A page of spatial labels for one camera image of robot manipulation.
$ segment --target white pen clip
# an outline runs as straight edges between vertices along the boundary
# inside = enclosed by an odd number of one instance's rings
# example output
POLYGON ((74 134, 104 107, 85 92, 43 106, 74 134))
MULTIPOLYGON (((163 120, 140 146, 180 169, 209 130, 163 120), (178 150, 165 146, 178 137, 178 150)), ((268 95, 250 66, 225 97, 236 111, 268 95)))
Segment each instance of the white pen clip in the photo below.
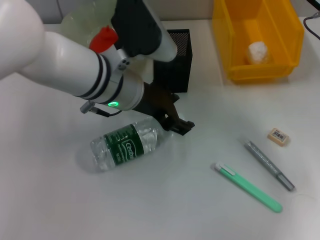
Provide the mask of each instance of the white pen clip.
POLYGON ((229 174, 231 174, 232 176, 236 175, 236 173, 232 170, 230 170, 230 168, 228 168, 226 165, 224 165, 222 162, 217 162, 214 163, 212 166, 214 166, 214 168, 218 171, 220 171, 221 169, 224 169, 225 171, 227 171, 229 174))

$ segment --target black stripe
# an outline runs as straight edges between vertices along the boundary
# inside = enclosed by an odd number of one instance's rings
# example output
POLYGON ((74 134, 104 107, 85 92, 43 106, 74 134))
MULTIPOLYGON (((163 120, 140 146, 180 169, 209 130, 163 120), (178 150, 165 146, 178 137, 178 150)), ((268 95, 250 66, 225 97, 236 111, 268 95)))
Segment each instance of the black stripe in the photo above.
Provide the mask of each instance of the black stripe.
POLYGON ((124 76, 122 75, 121 79, 120 79, 120 82, 119 82, 119 85, 116 89, 116 91, 114 92, 113 96, 108 100, 108 101, 105 101, 105 102, 102 102, 102 103, 99 103, 99 104, 109 104, 111 103, 113 100, 116 99, 116 97, 118 97, 119 93, 121 92, 121 89, 122 89, 122 85, 124 84, 124 76))
POLYGON ((99 57, 99 55, 96 53, 96 56, 99 60, 99 73, 98 73, 98 77, 96 78, 93 86, 91 87, 91 89, 89 91, 87 91, 85 94, 82 94, 82 95, 79 95, 79 96, 76 96, 76 97, 79 97, 79 98, 85 98, 85 97, 88 97, 90 94, 92 94, 96 89, 97 87, 99 86, 99 83, 101 81, 101 77, 102 77, 102 72, 103 72, 103 65, 102 65, 102 60, 101 58, 99 57))
POLYGON ((106 90, 109 80, 110 80, 110 76, 111 76, 111 66, 110 66, 110 62, 108 61, 108 59, 101 55, 104 59, 105 65, 106 65, 106 75, 105 75, 105 79, 103 82, 102 87, 100 88, 100 90, 92 97, 90 98, 86 98, 85 100, 93 100, 93 99, 97 99, 98 97, 100 97, 101 94, 104 93, 104 91, 106 90))

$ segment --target white object in bin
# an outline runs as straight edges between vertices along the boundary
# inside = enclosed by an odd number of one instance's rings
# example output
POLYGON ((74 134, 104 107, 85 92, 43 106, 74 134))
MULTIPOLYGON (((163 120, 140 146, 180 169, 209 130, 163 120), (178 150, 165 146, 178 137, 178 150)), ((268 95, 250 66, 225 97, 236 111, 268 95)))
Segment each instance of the white object in bin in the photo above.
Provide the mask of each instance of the white object in bin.
POLYGON ((269 60, 268 47, 263 41, 252 43, 247 51, 251 64, 266 64, 269 60))

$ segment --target green led light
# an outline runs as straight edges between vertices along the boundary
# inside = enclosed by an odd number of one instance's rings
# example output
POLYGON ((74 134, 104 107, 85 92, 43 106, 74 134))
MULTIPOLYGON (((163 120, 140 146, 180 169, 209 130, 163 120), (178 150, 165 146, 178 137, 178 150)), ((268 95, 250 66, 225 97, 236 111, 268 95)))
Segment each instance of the green led light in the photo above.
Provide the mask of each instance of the green led light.
POLYGON ((113 101, 113 102, 108 103, 109 107, 116 107, 118 105, 119 105, 119 103, 117 101, 113 101))

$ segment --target white wall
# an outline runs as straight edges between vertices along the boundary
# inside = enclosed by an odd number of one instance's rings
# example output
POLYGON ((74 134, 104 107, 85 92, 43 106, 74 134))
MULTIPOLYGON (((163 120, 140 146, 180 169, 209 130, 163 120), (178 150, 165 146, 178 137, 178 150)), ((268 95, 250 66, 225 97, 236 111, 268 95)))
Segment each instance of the white wall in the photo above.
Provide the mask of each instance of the white wall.
MULTIPOLYGON (((40 14, 45 23, 60 23, 63 16, 74 10, 79 4, 93 0, 27 0, 40 14)), ((213 0, 147 0, 162 20, 210 19, 213 0)), ((307 0, 291 0, 297 14, 311 16, 317 10, 307 0)))

